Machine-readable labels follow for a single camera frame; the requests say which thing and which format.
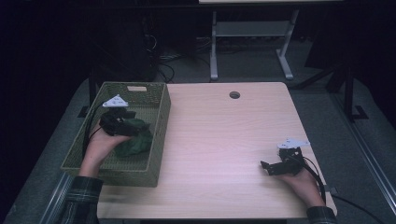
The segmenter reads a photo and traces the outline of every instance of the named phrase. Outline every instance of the woven basket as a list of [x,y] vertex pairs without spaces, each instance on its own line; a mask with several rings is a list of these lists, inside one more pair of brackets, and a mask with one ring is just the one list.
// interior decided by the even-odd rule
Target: woven basket
[[117,94],[128,102],[127,110],[136,112],[136,118],[150,124],[153,141],[150,151],[127,158],[119,158],[114,151],[106,158],[99,171],[99,178],[107,185],[156,187],[163,157],[163,143],[169,117],[171,100],[166,84],[138,82],[105,82],[99,90],[78,136],[75,138],[61,169],[77,175],[82,162],[82,146],[85,128],[93,115],[92,126],[108,108],[101,104]]

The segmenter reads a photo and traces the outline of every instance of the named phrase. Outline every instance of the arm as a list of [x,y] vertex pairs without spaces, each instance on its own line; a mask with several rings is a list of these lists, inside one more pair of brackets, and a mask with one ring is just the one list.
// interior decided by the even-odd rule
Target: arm
[[99,223],[96,213],[103,181],[97,179],[100,166],[111,150],[119,143],[129,140],[128,136],[110,136],[99,128],[92,136],[82,161],[78,176],[73,180],[65,197],[60,220],[57,223]]
[[334,212],[320,197],[315,178],[303,169],[297,175],[278,175],[276,178],[285,181],[307,206],[306,214],[312,224],[335,224]]

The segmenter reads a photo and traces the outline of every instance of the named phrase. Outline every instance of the hand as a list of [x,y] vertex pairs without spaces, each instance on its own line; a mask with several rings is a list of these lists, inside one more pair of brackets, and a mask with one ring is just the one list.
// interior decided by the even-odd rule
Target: hand
[[97,177],[100,166],[111,150],[119,143],[131,139],[131,137],[123,135],[110,136],[100,127],[99,122],[93,128],[91,136],[78,175]]
[[275,178],[285,181],[306,204],[313,206],[326,206],[320,197],[315,178],[303,168],[297,175],[276,175]]

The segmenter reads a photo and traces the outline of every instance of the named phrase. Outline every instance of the dark green fabric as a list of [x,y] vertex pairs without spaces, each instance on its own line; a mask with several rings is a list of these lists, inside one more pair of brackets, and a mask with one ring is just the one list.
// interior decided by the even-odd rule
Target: dark green fabric
[[[142,128],[146,125],[142,119],[126,119],[124,122],[133,125],[136,128]],[[137,137],[123,142],[116,146],[114,149],[116,156],[128,157],[144,151],[148,151],[151,148],[152,134],[149,130],[139,133]]]

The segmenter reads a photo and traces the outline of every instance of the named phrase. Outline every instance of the sleeve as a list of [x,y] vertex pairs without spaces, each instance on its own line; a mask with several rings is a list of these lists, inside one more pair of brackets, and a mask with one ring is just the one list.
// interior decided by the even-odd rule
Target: sleeve
[[76,176],[57,223],[96,224],[97,204],[102,190],[103,181],[96,178]]
[[334,212],[325,206],[310,207],[306,210],[310,224],[336,224]]

